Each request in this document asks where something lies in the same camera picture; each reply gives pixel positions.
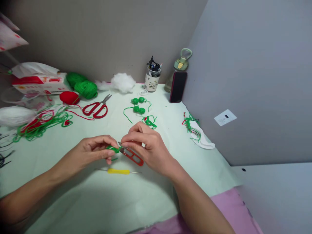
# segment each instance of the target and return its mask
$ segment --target smartphone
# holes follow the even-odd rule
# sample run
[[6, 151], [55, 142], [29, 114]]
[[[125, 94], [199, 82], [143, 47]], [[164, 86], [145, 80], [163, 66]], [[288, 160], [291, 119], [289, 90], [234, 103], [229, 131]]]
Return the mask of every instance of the smartphone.
[[176, 102], [182, 101], [184, 86], [185, 86], [187, 77], [188, 77], [188, 73], [184, 71], [183, 72], [177, 71], [173, 74], [169, 102], [176, 103]]

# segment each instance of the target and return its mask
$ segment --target tissue box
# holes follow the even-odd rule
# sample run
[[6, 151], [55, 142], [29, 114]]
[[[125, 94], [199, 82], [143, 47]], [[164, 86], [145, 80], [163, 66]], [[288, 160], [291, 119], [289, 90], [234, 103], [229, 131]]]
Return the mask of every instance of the tissue box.
[[29, 76], [23, 78], [13, 79], [12, 85], [21, 93], [31, 93], [33, 91], [42, 92], [46, 94], [61, 94], [65, 91], [72, 91], [69, 83], [66, 80], [64, 72], [58, 72], [58, 76]]

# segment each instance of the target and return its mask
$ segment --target right hand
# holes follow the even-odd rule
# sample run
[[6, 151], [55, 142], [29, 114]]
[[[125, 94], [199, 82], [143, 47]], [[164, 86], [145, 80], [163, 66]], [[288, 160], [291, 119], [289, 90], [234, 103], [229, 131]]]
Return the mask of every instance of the right hand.
[[130, 128], [129, 133], [121, 139], [121, 144], [139, 153], [151, 169], [164, 176], [170, 176], [179, 165], [169, 153], [160, 134], [143, 122]]

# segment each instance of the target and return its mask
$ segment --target left hand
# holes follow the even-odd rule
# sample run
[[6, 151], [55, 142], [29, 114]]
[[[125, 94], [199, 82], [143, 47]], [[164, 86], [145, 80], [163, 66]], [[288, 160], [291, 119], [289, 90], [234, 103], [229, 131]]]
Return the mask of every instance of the left hand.
[[110, 165], [111, 157], [115, 152], [111, 149], [106, 149], [109, 145], [119, 148], [117, 141], [110, 135], [84, 138], [65, 154], [50, 169], [50, 172], [55, 179], [66, 181], [96, 160], [106, 159], [107, 164]]

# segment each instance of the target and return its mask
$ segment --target electrical outlet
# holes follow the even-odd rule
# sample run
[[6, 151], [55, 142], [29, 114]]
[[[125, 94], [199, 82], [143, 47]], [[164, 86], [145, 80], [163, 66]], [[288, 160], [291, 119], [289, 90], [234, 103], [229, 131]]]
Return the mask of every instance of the electrical outlet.
[[226, 110], [226, 111], [222, 112], [221, 114], [219, 114], [214, 119], [217, 121], [217, 123], [220, 126], [223, 126], [223, 125], [233, 121], [234, 119], [237, 119], [237, 117], [230, 110]]

